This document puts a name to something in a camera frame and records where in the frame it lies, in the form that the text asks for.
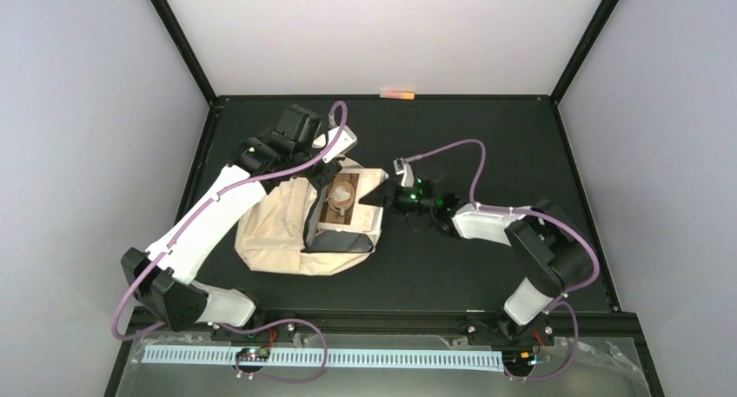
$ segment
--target white ceiling panel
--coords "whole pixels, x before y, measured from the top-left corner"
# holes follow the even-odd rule
[[[169,0],[217,94],[549,94],[600,0]]]

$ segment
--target red wire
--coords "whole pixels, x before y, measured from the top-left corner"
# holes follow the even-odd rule
[[[276,330],[271,329],[269,331],[269,344],[266,347],[271,348],[272,345],[274,345],[274,340],[276,339]]]
[[[534,328],[530,329],[530,332],[532,332],[532,335],[537,340],[537,343],[540,344],[541,349],[547,349],[547,346],[545,345],[545,342],[542,341],[540,334],[538,334],[537,331],[534,330]]]

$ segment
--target clear plastic sheet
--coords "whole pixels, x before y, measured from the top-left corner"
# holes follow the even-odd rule
[[[464,337],[326,335],[331,347],[454,349],[480,350],[471,347]],[[223,346],[213,342],[208,333],[174,334],[157,332],[136,341],[123,372],[118,396],[181,397],[214,394],[249,396],[320,396],[330,395],[498,395],[498,396],[649,396],[634,343],[630,338],[581,338],[579,353],[571,368],[558,378],[542,382],[509,382],[500,373],[430,369],[333,368],[319,379],[304,385],[279,384],[267,380],[237,379],[226,366],[165,365],[141,363],[149,344]],[[292,344],[283,346],[320,347],[315,335],[296,334]],[[573,340],[556,338],[553,347],[540,351],[549,362],[535,367],[532,376],[549,374],[563,365]],[[265,367],[265,374],[301,377],[313,368]]]

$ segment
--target white cable organizer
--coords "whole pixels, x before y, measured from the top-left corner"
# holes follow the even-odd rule
[[[230,365],[241,347],[146,345],[141,363]],[[275,347],[267,361],[241,360],[241,367],[319,367],[320,348]],[[460,369],[502,372],[501,352],[471,350],[341,349],[328,350],[326,367]]]

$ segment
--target black metal frame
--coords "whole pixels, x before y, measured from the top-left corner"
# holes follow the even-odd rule
[[[187,64],[189,71],[195,78],[197,85],[200,87],[200,91],[203,93],[205,100],[208,102],[210,109],[205,120],[204,129],[197,146],[195,159],[192,163],[187,184],[184,189],[183,197],[180,203],[180,207],[176,214],[176,219],[179,220],[187,211],[188,207],[194,202],[196,193],[194,187],[196,187],[200,175],[200,169],[204,163],[207,151],[212,142],[214,131],[217,127],[220,110],[222,109],[222,103],[225,102],[226,96],[217,97],[215,91],[209,84],[207,77],[204,74],[202,66],[197,61],[194,51],[192,50],[189,42],[187,41],[184,32],[177,22],[174,13],[172,12],[169,4],[166,0],[151,0],[152,4],[156,8],[159,17],[165,25],[167,31],[171,35],[172,41],[179,50],[184,62]],[[601,248],[601,242],[595,230],[593,218],[591,216],[590,207],[588,200],[585,196],[583,186],[581,184],[581,178],[578,170],[575,166],[575,161],[570,150],[570,144],[563,127],[563,121],[561,119],[560,112],[558,111],[558,104],[566,93],[566,90],[574,80],[576,73],[582,66],[588,52],[594,45],[594,41],[597,36],[601,33],[604,28],[606,21],[614,11],[614,7],[619,0],[601,0],[599,7],[597,8],[591,22],[588,24],[586,31],[579,44],[577,45],[573,55],[571,56],[566,68],[563,70],[558,83],[555,85],[550,97],[549,102],[553,109],[556,121],[561,132],[561,137],[567,148],[568,160],[570,161],[571,167],[574,172],[576,185],[584,203],[584,209],[588,224],[593,229],[592,238],[594,241],[594,247],[601,258],[601,276],[604,278],[606,287],[608,289],[608,299],[612,307],[612,313],[582,313],[577,315],[579,323],[579,332],[581,336],[589,337],[629,337],[633,338],[636,346],[638,355],[641,360],[643,371],[647,376],[647,381],[650,386],[650,393],[653,397],[661,397],[664,395],[660,381],[658,380],[657,373],[655,372],[653,359],[650,355],[650,351],[647,348],[647,342],[642,333],[640,322],[637,319],[636,314],[625,313],[620,311],[620,303],[617,298],[616,291],[614,290],[614,284],[612,282],[611,273],[609,272],[608,265],[604,259],[603,251]],[[464,96],[421,96],[425,97],[464,97]],[[504,96],[504,98],[514,98],[515,96]],[[544,97],[544,96],[523,96],[518,97]],[[468,314],[468,313],[421,313],[421,314],[408,314],[402,312],[398,313],[337,313],[337,312],[299,312],[296,313],[293,310],[277,310],[270,309],[265,311],[264,320],[278,320],[285,317],[298,316],[302,319],[313,321],[320,329],[326,333],[343,333],[343,334],[439,334],[439,335],[459,335],[464,334],[463,330],[465,327],[476,324],[477,326],[487,325],[487,318],[494,317],[492,314]],[[128,333],[135,332],[141,328],[147,327],[154,323],[155,317],[143,308],[136,308],[131,316]],[[553,328],[556,335],[573,335],[573,327],[570,316],[567,313],[555,313],[550,314],[545,318],[539,318],[536,322],[538,324],[545,324]],[[203,326],[197,327],[196,330],[208,331],[210,328]],[[215,339],[226,341],[229,335],[225,331],[212,331]],[[494,335],[484,334],[482,329],[476,329],[474,333],[468,334],[466,329],[465,334],[467,335],[470,342],[480,345],[490,345],[495,348],[506,348],[506,349],[517,349],[526,348],[531,343],[521,342],[516,345],[501,344]],[[544,341],[551,341],[552,338],[544,335]],[[131,350],[130,342],[124,342],[121,345],[120,351],[116,358],[115,366],[113,367],[110,375],[110,381],[105,390],[106,396],[114,396],[116,390],[120,385],[120,380],[123,375],[123,370],[128,359],[129,352]]]
[[[465,335],[468,338],[469,344],[491,346],[495,350],[527,350],[536,343],[530,339],[529,341],[522,340],[514,345],[509,345],[498,342],[494,335],[485,334],[482,327],[490,324],[491,318],[494,317],[492,314],[461,312],[416,314],[405,312],[401,314],[375,312],[368,314],[324,311],[296,313],[291,310],[280,309],[267,309],[264,313],[262,316],[263,321],[270,322],[288,317],[297,317],[311,321],[325,334],[431,334],[447,337]],[[650,395],[653,397],[663,397],[665,395],[655,372],[653,359],[636,314],[628,312],[580,313],[576,315],[576,319],[581,337],[632,338],[637,354],[640,357],[643,373],[647,378]],[[145,308],[135,308],[133,315],[130,317],[127,333],[130,334],[136,330],[146,328],[156,321],[156,317]],[[477,328],[473,333],[469,333],[468,326],[475,326]],[[567,312],[551,313],[545,317],[538,318],[536,321],[535,327],[541,333],[542,339],[546,343],[552,343],[553,338],[551,335],[542,334],[545,326],[550,326],[555,336],[573,336],[573,322]],[[240,342],[244,346],[246,346],[246,343],[253,346],[260,341],[259,338],[246,340],[242,336],[233,335],[225,329],[213,330],[204,325],[198,326],[194,330],[211,332],[211,337],[214,341]],[[286,327],[282,326],[279,329],[277,341],[291,342],[292,334],[302,332],[306,334],[312,333],[311,329],[299,325],[295,326],[295,331],[290,333]],[[105,390],[106,396],[115,396],[131,348],[131,342],[124,342],[122,344],[110,375],[110,381]]]

